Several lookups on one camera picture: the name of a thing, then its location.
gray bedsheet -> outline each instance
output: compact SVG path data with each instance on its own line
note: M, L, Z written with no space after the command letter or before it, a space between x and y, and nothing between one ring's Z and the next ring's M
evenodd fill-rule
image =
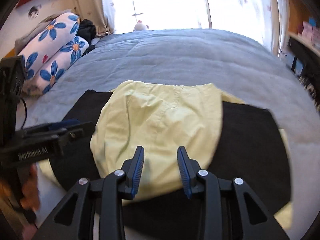
M282 62L257 42L220 30L117 34L96 46L51 91L28 100L26 126L60 121L87 89L108 91L130 79L188 86L212 82L249 104L270 109L287 132L294 212L287 233L292 240L304 235L320 210L320 118L307 92ZM48 192L42 191L44 203ZM43 217L50 208L43 207Z

floral pillow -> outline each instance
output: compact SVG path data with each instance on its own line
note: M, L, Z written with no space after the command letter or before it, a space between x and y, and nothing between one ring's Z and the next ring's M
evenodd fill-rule
M20 52L26 64L27 80L33 79L38 70L67 42L79 29L80 19L68 12L54 19L45 30L33 38Z
M25 81L23 91L29 95L47 93L88 47L89 44L85 39L75 36L40 68L33 79Z

plush toy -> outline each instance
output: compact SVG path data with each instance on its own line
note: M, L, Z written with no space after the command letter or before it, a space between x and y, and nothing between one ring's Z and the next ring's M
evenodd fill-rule
M137 31L144 31L144 30L147 30L147 29L149 29L148 25L144 25L142 23L142 21L138 21L137 24L134 26L133 31L137 32Z

black cable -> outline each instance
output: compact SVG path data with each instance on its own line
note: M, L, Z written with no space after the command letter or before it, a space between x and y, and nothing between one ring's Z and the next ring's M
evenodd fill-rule
M21 129L24 127L24 124L26 123L26 120L27 120L27 104L26 104L26 102L24 101L23 98L20 98L20 100L22 100L23 105L24 105L24 110L26 111L23 124L22 124L22 126L21 126L21 128L20 128L20 130L21 130Z

wall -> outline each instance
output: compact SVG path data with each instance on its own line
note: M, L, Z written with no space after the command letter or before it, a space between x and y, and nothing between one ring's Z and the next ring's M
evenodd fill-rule
M289 32L298 33L298 26L309 22L311 13L301 0L289 0L289 10Z
M28 16L33 6L38 9L34 18ZM32 0L13 9L0 30L0 58L14 48L17 38L30 32L44 18L65 9L74 9L73 0Z

